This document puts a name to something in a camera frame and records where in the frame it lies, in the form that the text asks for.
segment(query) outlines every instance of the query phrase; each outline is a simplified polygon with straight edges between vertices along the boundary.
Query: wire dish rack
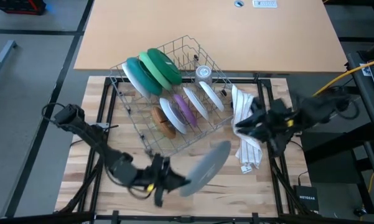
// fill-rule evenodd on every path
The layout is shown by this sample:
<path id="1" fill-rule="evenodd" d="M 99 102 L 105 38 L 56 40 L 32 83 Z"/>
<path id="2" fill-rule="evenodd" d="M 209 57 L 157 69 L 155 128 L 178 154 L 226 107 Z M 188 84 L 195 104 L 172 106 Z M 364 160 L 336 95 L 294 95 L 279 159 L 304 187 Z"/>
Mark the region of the wire dish rack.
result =
<path id="1" fill-rule="evenodd" d="M 131 120 L 135 130 L 139 134 L 145 151 L 149 156 L 159 152 L 164 156 L 171 156 L 192 143 L 204 138 L 208 134 L 215 132 L 224 124 L 231 121 L 233 110 L 231 108 L 231 88 L 232 83 L 227 76 L 220 70 L 213 59 L 201 48 L 200 44 L 189 36 L 183 36 L 160 47 L 159 50 L 164 52 L 181 71 L 183 82 L 181 85 L 172 86 L 171 91 L 163 89 L 161 96 L 152 95 L 150 99 L 143 97 L 128 82 L 127 76 L 124 74 L 121 64 L 111 68 L 110 78 L 113 86 L 117 91 L 128 117 Z M 207 94 L 201 89 L 198 83 L 194 83 L 195 69 L 198 66 L 206 65 L 212 69 L 212 90 L 221 99 L 225 106 L 224 111 L 220 111 Z M 199 100 L 206 107 L 209 120 L 207 121 L 195 109 L 193 104 L 183 91 L 183 87 L 190 88 L 198 96 Z M 173 99 L 174 94 L 179 94 L 188 103 L 189 108 L 194 113 L 198 121 L 198 126 L 194 128 L 185 118 L 179 105 Z M 151 109 L 153 106 L 160 108 L 159 99 L 168 99 L 184 116 L 187 125 L 187 134 L 177 131 L 176 138 L 166 138 L 156 127 L 152 120 Z"/>

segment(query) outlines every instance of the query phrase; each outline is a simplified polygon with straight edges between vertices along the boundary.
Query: white plate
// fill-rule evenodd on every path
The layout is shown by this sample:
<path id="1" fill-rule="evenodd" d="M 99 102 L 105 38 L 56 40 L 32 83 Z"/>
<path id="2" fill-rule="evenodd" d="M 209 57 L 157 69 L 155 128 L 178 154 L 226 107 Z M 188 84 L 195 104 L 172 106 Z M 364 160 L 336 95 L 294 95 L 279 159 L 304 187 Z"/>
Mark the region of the white plate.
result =
<path id="1" fill-rule="evenodd" d="M 184 118 L 182 117 L 180 111 L 175 108 L 169 100 L 165 98 L 160 98 L 159 103 L 161 104 L 161 108 L 164 114 L 167 116 L 167 119 L 173 124 L 177 130 L 179 130 L 182 134 L 187 134 L 187 128 L 185 125 Z"/>
<path id="2" fill-rule="evenodd" d="M 189 100 L 191 101 L 191 103 L 198 110 L 198 112 L 208 121 L 209 120 L 209 114 L 207 113 L 207 110 L 206 110 L 205 106 L 199 100 L 197 95 L 195 95 L 195 93 L 192 90 L 190 90 L 186 87 L 183 87 L 183 89 L 185 91 L 185 94 L 188 96 Z"/>
<path id="3" fill-rule="evenodd" d="M 127 63 L 122 64 L 122 68 L 126 76 L 129 78 L 131 84 L 135 87 L 135 89 L 142 94 L 143 97 L 150 99 L 151 93 L 148 92 L 141 84 L 140 82 L 134 77 L 134 75 L 131 73 L 129 67 L 127 66 Z"/>
<path id="4" fill-rule="evenodd" d="M 220 111 L 224 111 L 224 105 L 212 88 L 205 82 L 199 82 L 200 86 L 205 90 L 206 94 L 213 101 Z"/>

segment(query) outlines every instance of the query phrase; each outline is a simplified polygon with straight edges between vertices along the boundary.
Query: white towel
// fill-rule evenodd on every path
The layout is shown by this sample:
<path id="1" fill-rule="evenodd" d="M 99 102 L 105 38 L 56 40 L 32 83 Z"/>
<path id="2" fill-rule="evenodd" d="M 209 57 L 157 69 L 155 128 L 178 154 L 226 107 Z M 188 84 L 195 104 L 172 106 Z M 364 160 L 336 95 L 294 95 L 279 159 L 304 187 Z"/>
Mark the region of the white towel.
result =
<path id="1" fill-rule="evenodd" d="M 234 134 L 241 139 L 240 148 L 236 152 L 235 156 L 240 159 L 242 165 L 254 165 L 255 168 L 259 169 L 261 158 L 263 156 L 260 145 L 254 138 L 238 133 L 235 127 L 235 124 L 252 115 L 250 105 L 253 101 L 253 96 L 251 94 L 242 92 L 235 85 L 232 86 L 231 93 L 234 107 L 234 118 L 231 121 L 231 124 Z"/>

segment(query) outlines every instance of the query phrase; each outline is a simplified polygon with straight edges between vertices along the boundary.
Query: purple plate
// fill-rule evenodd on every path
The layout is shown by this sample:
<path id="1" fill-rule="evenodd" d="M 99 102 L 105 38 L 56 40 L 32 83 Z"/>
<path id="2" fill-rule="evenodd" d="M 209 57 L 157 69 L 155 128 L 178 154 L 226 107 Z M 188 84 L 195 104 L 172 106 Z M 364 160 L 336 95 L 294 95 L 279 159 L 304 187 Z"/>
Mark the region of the purple plate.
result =
<path id="1" fill-rule="evenodd" d="M 180 106 L 182 112 L 185 115 L 185 118 L 187 118 L 187 121 L 192 124 L 194 128 L 198 125 L 197 118 L 194 116 L 190 108 L 188 107 L 188 104 L 184 101 L 182 96 L 175 94 L 173 96 L 177 104 Z"/>

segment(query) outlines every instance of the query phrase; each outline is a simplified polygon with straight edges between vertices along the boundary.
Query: wooden table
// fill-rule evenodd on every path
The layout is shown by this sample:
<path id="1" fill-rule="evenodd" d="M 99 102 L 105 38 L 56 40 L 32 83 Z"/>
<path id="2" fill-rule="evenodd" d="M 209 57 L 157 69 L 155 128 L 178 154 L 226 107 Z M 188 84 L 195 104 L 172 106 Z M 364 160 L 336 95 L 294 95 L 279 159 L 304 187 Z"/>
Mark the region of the wooden table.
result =
<path id="1" fill-rule="evenodd" d="M 82 108 L 85 110 L 86 121 L 94 122 L 100 104 L 100 98 L 105 77 L 90 77 L 83 99 Z M 283 78 L 271 79 L 274 98 L 282 97 L 290 106 L 288 86 Z M 257 95 L 256 85 L 236 84 L 244 91 Z M 131 89 L 129 83 L 120 83 L 121 90 Z M 225 113 L 231 113 L 226 106 Z M 134 157 L 133 164 L 137 167 L 146 167 L 151 162 L 144 153 L 144 146 L 136 130 L 131 124 L 127 111 L 121 100 L 116 97 L 112 124 L 118 128 L 111 129 L 108 144 L 123 152 L 128 152 Z M 153 204 L 152 197 L 148 200 L 136 200 L 123 187 L 110 182 L 104 173 L 101 178 L 96 212 L 99 215 L 110 215 L 113 210 L 119 210 L 122 215 L 155 215 L 155 216 L 211 216 L 211 217 L 251 217 L 252 212 L 260 217 L 277 217 L 276 201 L 269 166 L 268 152 L 265 144 L 261 144 L 263 158 L 259 169 L 254 169 L 247 174 L 241 173 L 240 162 L 235 157 L 240 141 L 232 133 L 230 123 L 185 148 L 171 157 L 172 168 L 186 175 L 188 171 L 210 150 L 210 146 L 219 141 L 229 140 L 232 149 L 221 171 L 198 193 L 189 197 L 180 197 L 178 192 L 171 192 L 164 196 L 162 208 Z M 83 182 L 83 176 L 90 148 L 80 142 L 74 144 L 69 153 L 67 166 L 57 199 L 56 210 L 60 210 L 74 196 Z M 291 185 L 297 184 L 299 174 L 307 171 L 304 153 L 294 143 L 290 143 L 285 151 L 286 164 L 289 171 Z M 310 185 L 308 174 L 301 177 L 302 185 Z M 280 185 L 284 212 L 288 212 L 286 194 Z"/>
<path id="2" fill-rule="evenodd" d="M 278 0 L 276 9 L 244 2 L 96 0 L 75 69 L 107 70 L 189 35 L 223 71 L 345 71 L 347 59 L 322 0 Z"/>

